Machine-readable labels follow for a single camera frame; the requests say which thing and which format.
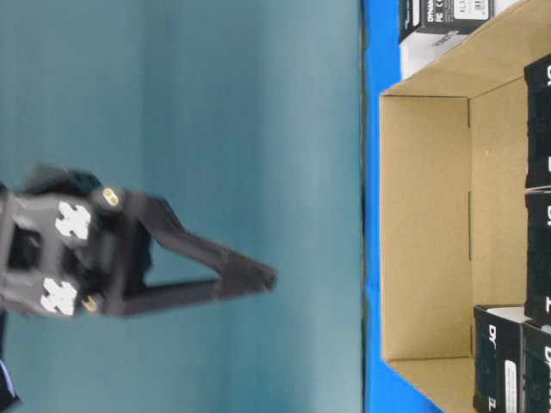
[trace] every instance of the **teal wall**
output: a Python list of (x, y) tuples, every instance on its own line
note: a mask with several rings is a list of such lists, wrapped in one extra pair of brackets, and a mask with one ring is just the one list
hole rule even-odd
[(7, 184), (86, 168), (279, 273), (147, 317), (11, 316), (15, 411), (361, 411), (358, 62), (353, 0), (0, 0)]

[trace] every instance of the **black product box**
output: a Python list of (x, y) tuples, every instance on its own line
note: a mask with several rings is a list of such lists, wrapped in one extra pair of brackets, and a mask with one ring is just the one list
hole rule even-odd
[(528, 208), (528, 281), (524, 313), (551, 324), (551, 192), (525, 195)]
[(551, 411), (551, 329), (523, 324), (524, 412)]
[(528, 85), (526, 188), (551, 186), (551, 55), (524, 69)]
[(493, 13), (494, 0), (400, 0), (399, 41), (413, 33), (470, 34)]
[(522, 411), (523, 307), (474, 307), (473, 406), (479, 413)]

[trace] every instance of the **teal background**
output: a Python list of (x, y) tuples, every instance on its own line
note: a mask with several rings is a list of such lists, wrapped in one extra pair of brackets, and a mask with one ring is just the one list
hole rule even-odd
[[(0, 1), (0, 177), (163, 194), (271, 295), (128, 320), (10, 316), (16, 412), (360, 412), (357, 1)], [(156, 280), (201, 269), (155, 250)]]

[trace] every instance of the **brass screw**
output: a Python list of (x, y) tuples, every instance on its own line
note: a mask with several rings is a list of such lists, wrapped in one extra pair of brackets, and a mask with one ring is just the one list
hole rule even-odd
[(94, 301), (94, 299), (91, 298), (90, 296), (86, 297), (86, 300), (83, 299), (83, 305), (84, 305), (84, 308), (89, 312), (97, 311), (97, 304)]
[(109, 205), (112, 207), (116, 207), (119, 204), (119, 197), (111, 188), (105, 188), (103, 190), (103, 197), (107, 200)]

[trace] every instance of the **box flap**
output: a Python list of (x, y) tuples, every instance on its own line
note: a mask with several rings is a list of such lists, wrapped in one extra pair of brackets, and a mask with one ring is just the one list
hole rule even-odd
[(519, 79), (470, 104), (473, 305), (526, 299), (527, 93)]
[(549, 54), (550, 15), (549, 0), (514, 4), (387, 95), (474, 97), (518, 79)]
[(393, 361), (390, 366), (442, 411), (474, 413), (473, 359)]
[(381, 98), (383, 357), (470, 355), (467, 100)]

